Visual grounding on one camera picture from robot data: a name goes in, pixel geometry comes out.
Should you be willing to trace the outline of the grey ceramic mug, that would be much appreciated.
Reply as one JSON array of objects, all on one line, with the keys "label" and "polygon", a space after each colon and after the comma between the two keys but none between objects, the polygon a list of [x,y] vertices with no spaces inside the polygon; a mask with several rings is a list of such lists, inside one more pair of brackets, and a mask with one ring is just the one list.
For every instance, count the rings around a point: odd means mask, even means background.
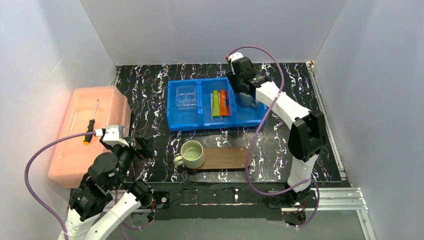
[{"label": "grey ceramic mug", "polygon": [[237,94],[235,99],[237,104],[244,108],[258,108],[260,105],[260,102],[254,99],[251,95],[242,92]]}]

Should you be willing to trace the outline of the light green ceramic mug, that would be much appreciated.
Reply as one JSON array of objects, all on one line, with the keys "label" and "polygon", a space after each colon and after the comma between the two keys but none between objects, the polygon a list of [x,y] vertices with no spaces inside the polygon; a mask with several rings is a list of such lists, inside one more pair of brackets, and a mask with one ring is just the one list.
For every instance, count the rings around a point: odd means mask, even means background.
[{"label": "light green ceramic mug", "polygon": [[181,147],[180,153],[181,155],[173,160],[176,166],[184,165],[189,169],[198,169],[204,164],[206,159],[203,146],[195,140],[185,142]]}]

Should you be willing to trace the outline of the blue three-compartment plastic bin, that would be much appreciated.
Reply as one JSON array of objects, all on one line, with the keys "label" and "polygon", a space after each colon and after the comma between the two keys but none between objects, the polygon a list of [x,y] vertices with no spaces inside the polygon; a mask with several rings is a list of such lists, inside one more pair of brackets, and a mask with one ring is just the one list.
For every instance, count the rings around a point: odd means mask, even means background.
[{"label": "blue three-compartment plastic bin", "polygon": [[[196,86],[197,108],[178,109],[176,106],[176,88],[184,86]],[[210,94],[213,91],[226,90],[229,116],[213,117],[211,123]],[[256,127],[262,121],[267,106],[260,104],[259,107],[242,107],[236,102],[230,82],[227,77],[171,80],[167,86],[167,122],[171,132],[224,129],[235,127]]]}]

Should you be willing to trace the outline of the oval wooden tray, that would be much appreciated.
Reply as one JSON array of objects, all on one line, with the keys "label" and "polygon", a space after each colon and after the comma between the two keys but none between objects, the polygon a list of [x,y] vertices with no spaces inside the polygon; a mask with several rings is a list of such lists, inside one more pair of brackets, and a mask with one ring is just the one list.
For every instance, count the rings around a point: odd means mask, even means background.
[{"label": "oval wooden tray", "polygon": [[196,171],[242,170],[250,166],[254,156],[244,147],[205,148],[205,161]]}]

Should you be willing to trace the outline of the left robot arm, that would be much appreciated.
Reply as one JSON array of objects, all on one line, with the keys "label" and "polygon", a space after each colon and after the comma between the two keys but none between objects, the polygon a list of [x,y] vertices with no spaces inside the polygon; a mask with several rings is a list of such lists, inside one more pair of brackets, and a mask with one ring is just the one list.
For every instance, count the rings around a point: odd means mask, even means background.
[{"label": "left robot arm", "polygon": [[100,138],[108,150],[99,154],[84,174],[80,185],[73,191],[60,240],[105,240],[134,210],[149,209],[148,219],[155,218],[153,188],[142,179],[135,180],[116,204],[104,215],[105,207],[114,200],[112,191],[118,191],[128,177],[134,160],[153,157],[153,139],[141,135],[124,137],[118,144]]}]

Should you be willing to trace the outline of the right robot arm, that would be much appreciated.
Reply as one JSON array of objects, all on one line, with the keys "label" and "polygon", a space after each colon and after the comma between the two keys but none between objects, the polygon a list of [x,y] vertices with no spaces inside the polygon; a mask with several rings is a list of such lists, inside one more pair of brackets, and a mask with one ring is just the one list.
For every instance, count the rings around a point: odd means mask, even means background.
[{"label": "right robot arm", "polygon": [[291,203],[302,201],[310,191],[315,162],[328,142],[325,116],[321,111],[313,113],[291,99],[282,88],[266,75],[255,71],[251,60],[240,52],[226,57],[231,70],[226,76],[236,94],[251,96],[278,115],[289,127],[287,142],[292,165],[285,189],[280,192],[264,192],[267,197],[286,194]]}]

